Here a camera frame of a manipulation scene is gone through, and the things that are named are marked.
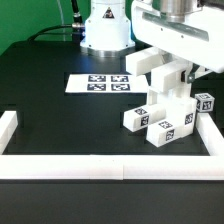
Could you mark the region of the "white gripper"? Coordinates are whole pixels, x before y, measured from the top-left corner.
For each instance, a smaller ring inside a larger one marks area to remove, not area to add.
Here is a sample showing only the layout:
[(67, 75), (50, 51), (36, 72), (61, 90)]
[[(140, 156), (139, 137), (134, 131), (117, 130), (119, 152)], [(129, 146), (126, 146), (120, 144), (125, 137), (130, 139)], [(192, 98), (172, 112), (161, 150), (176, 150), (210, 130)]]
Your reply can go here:
[(224, 72), (224, 10), (203, 6), (187, 14), (183, 23), (172, 23), (152, 7), (152, 0), (134, 0), (131, 17), (138, 40), (195, 63), (186, 83), (193, 83), (203, 67)]

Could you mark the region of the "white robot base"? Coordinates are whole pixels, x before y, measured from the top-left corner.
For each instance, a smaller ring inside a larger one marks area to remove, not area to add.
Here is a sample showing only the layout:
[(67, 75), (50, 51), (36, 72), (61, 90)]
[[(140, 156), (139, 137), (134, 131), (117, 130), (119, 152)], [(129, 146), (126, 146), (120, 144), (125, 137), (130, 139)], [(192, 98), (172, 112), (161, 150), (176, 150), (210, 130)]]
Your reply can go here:
[(135, 47), (125, 0), (91, 0), (81, 50), (99, 57), (119, 57)]

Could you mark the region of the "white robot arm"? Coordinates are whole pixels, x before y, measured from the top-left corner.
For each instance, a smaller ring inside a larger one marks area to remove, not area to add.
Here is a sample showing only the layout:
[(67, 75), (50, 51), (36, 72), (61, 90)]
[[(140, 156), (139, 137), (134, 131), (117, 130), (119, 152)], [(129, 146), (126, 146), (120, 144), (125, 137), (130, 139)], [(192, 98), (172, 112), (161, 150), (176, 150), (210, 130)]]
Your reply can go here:
[(131, 21), (138, 40), (224, 72), (224, 9), (202, 0), (134, 0)]

